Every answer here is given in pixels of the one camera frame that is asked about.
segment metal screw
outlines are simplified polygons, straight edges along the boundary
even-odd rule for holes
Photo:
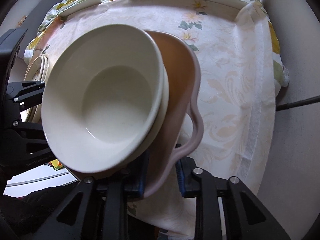
[[[92,183],[92,182],[93,182],[93,177],[90,177],[90,176],[85,177],[85,178],[84,178],[84,182],[85,182],[86,184]]]
[[[129,174],[130,169],[121,169],[121,174]]]
[[[203,169],[201,169],[201,168],[194,168],[194,169],[193,169],[193,172],[194,172],[195,174],[201,174],[201,173],[203,172]]]
[[[231,183],[233,183],[233,184],[237,184],[237,183],[239,183],[239,179],[238,179],[238,177],[231,177],[230,178],[230,181],[231,181]]]

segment black clamp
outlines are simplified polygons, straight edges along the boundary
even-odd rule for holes
[[[128,240],[127,200],[142,198],[149,152],[109,178],[86,177],[43,223],[33,240]]]
[[[228,180],[197,168],[184,157],[176,163],[181,195],[196,197],[195,240],[222,240],[218,197],[222,198],[228,240],[290,240],[287,233],[238,178]]]
[[[8,84],[26,30],[8,30],[0,37],[0,170],[7,180],[56,159],[41,124],[22,122],[20,113],[41,104],[44,82]]]

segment stacked plate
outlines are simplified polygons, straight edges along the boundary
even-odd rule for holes
[[[110,176],[148,148],[148,196],[201,141],[199,63],[173,35],[102,26],[74,41],[48,73],[44,133],[55,156],[79,179]],[[194,130],[174,149],[186,113]]]
[[[46,81],[50,58],[48,54],[37,57],[26,72],[23,81]],[[41,105],[34,106],[21,112],[23,122],[39,122],[41,119]]]

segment white bowl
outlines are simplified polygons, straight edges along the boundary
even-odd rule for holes
[[[129,25],[106,25],[73,42],[46,82],[42,125],[65,166],[93,173],[127,158],[159,110],[164,65],[154,40]]]

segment black cable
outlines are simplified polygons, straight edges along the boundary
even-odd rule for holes
[[[294,107],[298,107],[298,106],[311,105],[311,104],[319,103],[319,102],[320,102],[320,96],[316,96],[313,98],[308,98],[308,99],[300,100],[297,102],[276,106],[276,111],[282,111],[282,110],[286,110],[286,109],[290,109],[290,108],[294,108]]]

